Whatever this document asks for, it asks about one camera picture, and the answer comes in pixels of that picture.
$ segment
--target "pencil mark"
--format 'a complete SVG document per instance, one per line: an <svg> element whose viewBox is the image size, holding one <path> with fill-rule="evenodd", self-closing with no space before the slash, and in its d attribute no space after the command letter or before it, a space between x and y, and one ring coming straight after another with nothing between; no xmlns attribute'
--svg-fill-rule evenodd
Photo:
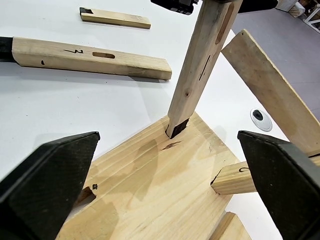
<svg viewBox="0 0 320 240"><path fill-rule="evenodd" d="M73 54L83 54L84 53L84 51L81 49L80 50L75 49L74 51L63 49L63 51L70 52Z"/></svg>
<svg viewBox="0 0 320 240"><path fill-rule="evenodd" d="M248 167L242 167L242 168L239 169L239 173L243 173L246 170L250 170L250 169Z"/></svg>

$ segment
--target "wood grain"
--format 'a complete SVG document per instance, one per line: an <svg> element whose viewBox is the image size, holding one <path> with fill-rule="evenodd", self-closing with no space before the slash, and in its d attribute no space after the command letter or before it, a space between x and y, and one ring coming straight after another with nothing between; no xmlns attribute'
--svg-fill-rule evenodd
<svg viewBox="0 0 320 240"><path fill-rule="evenodd" d="M225 166L214 179L211 187L217 194L244 194L256 192L246 161Z"/></svg>
<svg viewBox="0 0 320 240"><path fill-rule="evenodd" d="M104 11L99 9L84 8L92 13L81 12L83 21L90 21L103 24L114 24L127 27L136 27L142 29L150 29L151 23L147 17L125 14L113 11Z"/></svg>
<svg viewBox="0 0 320 240"><path fill-rule="evenodd" d="M222 50L287 138L309 157L320 153L320 124L253 37L242 30Z"/></svg>
<svg viewBox="0 0 320 240"><path fill-rule="evenodd" d="M207 240L231 196L210 187L237 161L194 113L169 139L164 117L92 162L84 187L96 199L63 225L58 240Z"/></svg>
<svg viewBox="0 0 320 240"><path fill-rule="evenodd" d="M163 58L61 42L14 37L14 60L21 66L116 74L169 80L172 71Z"/></svg>
<svg viewBox="0 0 320 240"><path fill-rule="evenodd" d="M227 212L209 240L251 240L238 216Z"/></svg>
<svg viewBox="0 0 320 240"><path fill-rule="evenodd" d="M241 3L203 1L168 111L170 138L194 113Z"/></svg>

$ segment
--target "wooden board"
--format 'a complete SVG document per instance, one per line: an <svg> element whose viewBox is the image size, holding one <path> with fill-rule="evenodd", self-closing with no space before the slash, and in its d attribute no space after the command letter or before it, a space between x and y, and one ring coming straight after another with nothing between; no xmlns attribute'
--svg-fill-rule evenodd
<svg viewBox="0 0 320 240"><path fill-rule="evenodd" d="M163 58L61 42L14 37L14 60L21 66L117 74L169 80L172 71Z"/></svg>
<svg viewBox="0 0 320 240"><path fill-rule="evenodd" d="M143 16L84 7L80 7L80 15L83 21L90 21L103 24L114 24L142 29L151 28L151 23L149 19Z"/></svg>
<svg viewBox="0 0 320 240"><path fill-rule="evenodd" d="M320 153L320 124L253 37L242 30L222 50L287 138L309 157Z"/></svg>
<svg viewBox="0 0 320 240"><path fill-rule="evenodd" d="M84 188L96 199L58 240L209 239L231 199L210 182L237 159L196 113L175 139L168 123L160 119L91 164Z"/></svg>
<svg viewBox="0 0 320 240"><path fill-rule="evenodd" d="M168 111L170 138L194 113L241 3L203 1Z"/></svg>
<svg viewBox="0 0 320 240"><path fill-rule="evenodd" d="M209 240L251 240L238 216L227 212Z"/></svg>

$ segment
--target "wooden leg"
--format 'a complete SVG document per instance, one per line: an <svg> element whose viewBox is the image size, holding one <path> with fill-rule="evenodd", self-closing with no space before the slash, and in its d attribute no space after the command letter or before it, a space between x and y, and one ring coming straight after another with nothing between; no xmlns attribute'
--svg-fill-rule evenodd
<svg viewBox="0 0 320 240"><path fill-rule="evenodd" d="M242 30L222 53L290 142L308 157L319 154L319 121L254 38Z"/></svg>
<svg viewBox="0 0 320 240"><path fill-rule="evenodd" d="M319 156L310 159L316 166L320 167ZM246 161L223 167L212 181L211 187L220 195L257 191Z"/></svg>
<svg viewBox="0 0 320 240"><path fill-rule="evenodd" d="M242 1L203 1L168 112L171 139L194 113Z"/></svg>

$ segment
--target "white table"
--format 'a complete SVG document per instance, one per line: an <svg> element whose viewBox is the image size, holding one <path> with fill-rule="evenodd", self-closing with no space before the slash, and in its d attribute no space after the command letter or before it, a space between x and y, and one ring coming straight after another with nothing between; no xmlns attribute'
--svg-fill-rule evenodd
<svg viewBox="0 0 320 240"><path fill-rule="evenodd" d="M79 7L148 17L150 30L82 22ZM2 6L0 33L166 58L169 82L107 74L20 67L0 62L0 179L40 144L99 131L94 159L167 114L196 23L149 0L10 0ZM234 36L230 32L228 41ZM262 133L250 110L264 110L220 55L196 108L241 160L237 133ZM287 138L274 121L269 133ZM282 239L257 193L234 196L227 211L240 217L253 240Z"/></svg>

